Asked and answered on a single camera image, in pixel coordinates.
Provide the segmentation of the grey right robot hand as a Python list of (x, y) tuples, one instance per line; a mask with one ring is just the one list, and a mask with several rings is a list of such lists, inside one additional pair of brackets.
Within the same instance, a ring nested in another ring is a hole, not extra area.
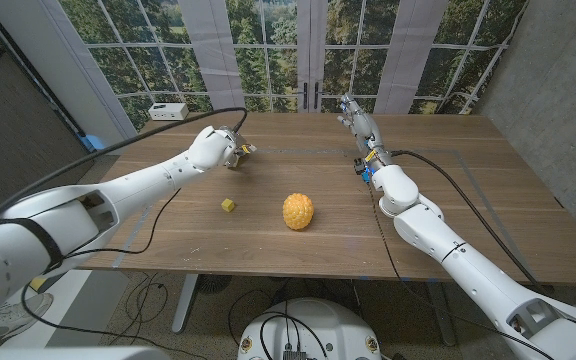
[(386, 151), (375, 120), (359, 106), (351, 95), (342, 95), (339, 107), (342, 114), (337, 117), (337, 120), (354, 136), (361, 154), (368, 155), (373, 150), (377, 153)]

